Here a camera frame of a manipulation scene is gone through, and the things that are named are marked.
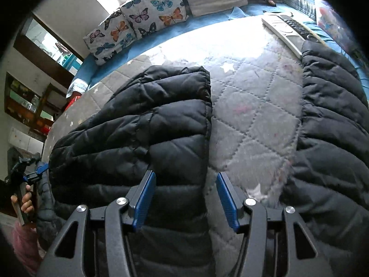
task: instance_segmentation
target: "finger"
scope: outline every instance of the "finger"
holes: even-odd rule
[[[22,198],[22,203],[25,203],[27,201],[29,201],[32,198],[32,194],[30,192],[28,192],[27,194],[25,194]]]
[[[24,212],[25,212],[26,214],[30,214],[30,213],[32,213],[34,210],[35,210],[35,209],[33,208],[33,206],[30,206],[30,207],[28,207]]]
[[[15,204],[15,203],[17,203],[17,202],[18,202],[18,198],[17,198],[17,196],[12,195],[12,196],[10,197],[10,199],[11,199],[11,201],[12,201],[12,203],[13,203],[13,204]]]
[[[25,202],[22,207],[21,207],[21,210],[24,212],[28,207],[32,206],[32,201],[29,200],[27,202]]]

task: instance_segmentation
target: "orange butterfly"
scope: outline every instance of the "orange butterfly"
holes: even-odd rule
[[[115,42],[118,41],[118,38],[119,38],[119,33],[124,31],[124,30],[127,30],[129,27],[125,24],[124,21],[121,21],[120,24],[119,24],[119,27],[116,27],[117,30],[113,30],[110,32],[110,35],[113,37],[113,40]]]
[[[182,20],[183,15],[181,14],[181,10],[179,9],[179,7],[177,7],[174,10],[173,15],[160,15],[159,19],[164,22],[165,26],[169,26],[172,23],[172,21],[175,24],[176,23],[175,20]]]

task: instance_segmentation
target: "blue gripper pad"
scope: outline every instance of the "blue gripper pad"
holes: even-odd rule
[[[218,191],[218,195],[220,198],[220,202],[222,203],[224,214],[226,215],[228,225],[235,232],[238,232],[239,222],[237,219],[236,204],[234,203],[231,197],[231,194],[229,193],[229,190],[221,174],[218,174],[216,184],[217,184],[217,191]]]
[[[147,212],[150,207],[151,199],[155,192],[155,187],[156,187],[156,176],[155,173],[152,172],[136,204],[135,215],[132,224],[134,232],[140,229],[143,223],[145,222]]]

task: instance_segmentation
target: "blue bed sheet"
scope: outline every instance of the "blue bed sheet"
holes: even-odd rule
[[[307,15],[282,3],[278,3],[277,7],[272,7],[265,4],[249,4],[240,8],[235,7],[233,10],[211,13],[197,18],[190,16],[188,20],[184,23],[162,29],[150,35],[149,37],[137,40],[126,49],[123,49],[102,66],[98,66],[93,60],[92,55],[89,55],[84,60],[81,68],[79,69],[73,80],[77,78],[81,79],[89,84],[89,88],[91,88],[102,78],[104,78],[129,60],[171,38],[204,26],[224,22],[230,19],[262,15],[263,11],[289,11],[293,14],[294,18],[296,18],[300,22],[304,22],[304,24],[309,26],[310,29],[320,35],[329,47],[331,47],[338,53],[342,53],[350,60],[350,62],[354,65],[355,69],[359,73],[365,94],[367,96],[369,95],[369,79],[360,69],[359,65],[349,55],[347,55],[331,37],[329,37],[322,29],[320,29],[312,19],[310,19]]]

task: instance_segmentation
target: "pink sleeve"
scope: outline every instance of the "pink sleeve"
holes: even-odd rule
[[[41,263],[38,254],[36,230],[29,226],[21,226],[18,222],[13,230],[13,248],[19,261],[25,266],[31,275],[35,275]]]

